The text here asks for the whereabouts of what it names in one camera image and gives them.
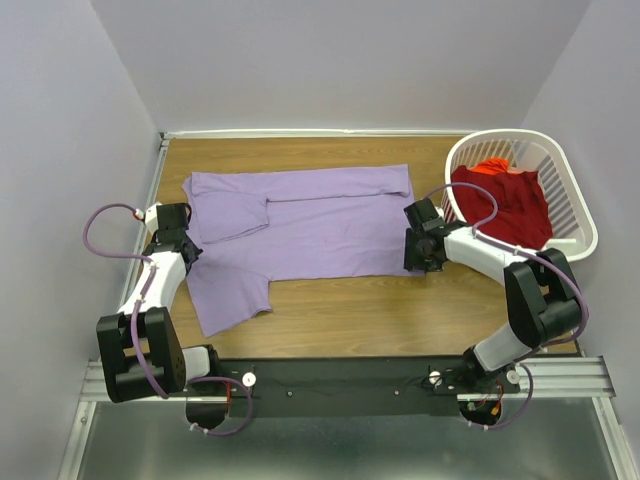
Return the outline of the lavender t-shirt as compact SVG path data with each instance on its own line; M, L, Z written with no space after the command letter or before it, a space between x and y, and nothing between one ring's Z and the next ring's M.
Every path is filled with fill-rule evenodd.
M275 281L404 276L407 165L194 172L183 190L202 253L186 281L210 337L269 312Z

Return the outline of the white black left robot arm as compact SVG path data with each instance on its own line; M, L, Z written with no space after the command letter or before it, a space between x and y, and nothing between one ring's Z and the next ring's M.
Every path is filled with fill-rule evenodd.
M170 316L178 287L202 250L188 236L191 208L156 203L146 210L125 207L141 221L150 241L140 254L135 287L119 310L96 327L104 381L114 403L183 392L189 384L201 395L222 380L210 345L182 348Z

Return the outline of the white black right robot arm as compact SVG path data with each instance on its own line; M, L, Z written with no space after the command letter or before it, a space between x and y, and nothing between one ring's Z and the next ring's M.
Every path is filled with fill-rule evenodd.
M404 268L438 272L465 265L504 288L507 322L469 347L458 364L429 375L434 388L480 392L517 361L577 333L588 316L565 255L554 248L530 252L487 237L461 221L447 223L430 199L404 209Z

